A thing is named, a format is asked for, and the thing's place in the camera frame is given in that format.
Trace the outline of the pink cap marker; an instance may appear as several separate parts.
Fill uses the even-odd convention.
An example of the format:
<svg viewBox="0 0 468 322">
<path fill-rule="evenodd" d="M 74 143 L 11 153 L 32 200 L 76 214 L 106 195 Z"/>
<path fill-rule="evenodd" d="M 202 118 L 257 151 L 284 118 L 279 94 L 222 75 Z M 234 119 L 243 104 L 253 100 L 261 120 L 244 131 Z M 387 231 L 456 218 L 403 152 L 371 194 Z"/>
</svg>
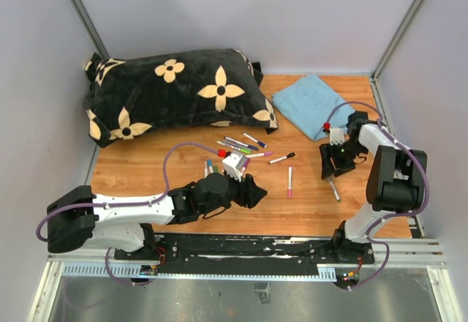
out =
<svg viewBox="0 0 468 322">
<path fill-rule="evenodd" d="M 293 196 L 293 167 L 288 167 L 287 174 L 287 198 L 292 198 Z"/>
</svg>

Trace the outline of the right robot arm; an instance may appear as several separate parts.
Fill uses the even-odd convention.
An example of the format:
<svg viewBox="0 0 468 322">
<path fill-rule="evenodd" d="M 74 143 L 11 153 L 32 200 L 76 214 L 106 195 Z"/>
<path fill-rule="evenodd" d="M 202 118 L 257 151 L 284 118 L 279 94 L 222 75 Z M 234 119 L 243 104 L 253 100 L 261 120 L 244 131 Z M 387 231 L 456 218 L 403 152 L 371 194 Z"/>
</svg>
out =
<svg viewBox="0 0 468 322">
<path fill-rule="evenodd" d="M 365 260 L 371 237 L 388 221 L 417 212 L 427 188 L 427 155 L 399 143 L 380 121 L 364 111 L 351 113 L 344 129 L 326 121 L 328 143 L 320 145 L 321 178 L 332 180 L 355 170 L 355 159 L 374 158 L 366 183 L 366 202 L 334 231 L 330 253 L 339 263 Z"/>
</svg>

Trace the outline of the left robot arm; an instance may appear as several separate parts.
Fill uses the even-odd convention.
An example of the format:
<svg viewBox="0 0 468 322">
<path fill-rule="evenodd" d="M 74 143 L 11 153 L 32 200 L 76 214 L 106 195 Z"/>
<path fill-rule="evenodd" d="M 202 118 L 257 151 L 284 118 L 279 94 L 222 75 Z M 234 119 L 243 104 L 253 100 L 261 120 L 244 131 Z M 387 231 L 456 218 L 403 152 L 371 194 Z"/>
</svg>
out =
<svg viewBox="0 0 468 322">
<path fill-rule="evenodd" d="M 156 253 L 151 225 L 207 220 L 234 203 L 251 209 L 267 194 L 250 174 L 236 180 L 226 173 L 212 173 L 167 194 L 143 197 L 94 194 L 90 186 L 83 185 L 47 207 L 44 240 L 50 253 L 113 248 L 146 261 Z"/>
</svg>

